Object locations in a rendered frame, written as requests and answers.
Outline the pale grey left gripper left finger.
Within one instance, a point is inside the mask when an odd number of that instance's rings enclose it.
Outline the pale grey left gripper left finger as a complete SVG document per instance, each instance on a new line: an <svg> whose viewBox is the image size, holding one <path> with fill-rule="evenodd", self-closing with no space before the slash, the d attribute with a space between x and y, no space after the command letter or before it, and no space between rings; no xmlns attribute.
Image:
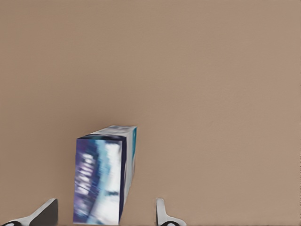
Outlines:
<svg viewBox="0 0 301 226"><path fill-rule="evenodd" d="M37 208L31 215L13 219L2 226L57 226L58 200L51 198Z"/></svg>

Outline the blue and white printed box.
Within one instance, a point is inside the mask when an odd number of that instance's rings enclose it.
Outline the blue and white printed box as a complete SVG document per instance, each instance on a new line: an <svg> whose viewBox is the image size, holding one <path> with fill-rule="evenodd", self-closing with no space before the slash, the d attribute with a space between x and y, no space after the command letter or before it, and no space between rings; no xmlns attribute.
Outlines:
<svg viewBox="0 0 301 226"><path fill-rule="evenodd" d="M136 126L77 138L73 223L119 225L135 173Z"/></svg>

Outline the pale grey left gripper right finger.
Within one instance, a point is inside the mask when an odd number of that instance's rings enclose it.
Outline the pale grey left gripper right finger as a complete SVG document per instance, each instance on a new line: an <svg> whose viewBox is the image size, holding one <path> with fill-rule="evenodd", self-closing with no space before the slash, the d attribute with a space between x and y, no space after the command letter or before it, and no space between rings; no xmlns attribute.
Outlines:
<svg viewBox="0 0 301 226"><path fill-rule="evenodd" d="M166 212L165 201L163 198L156 199L156 226L187 226L179 218L169 216Z"/></svg>

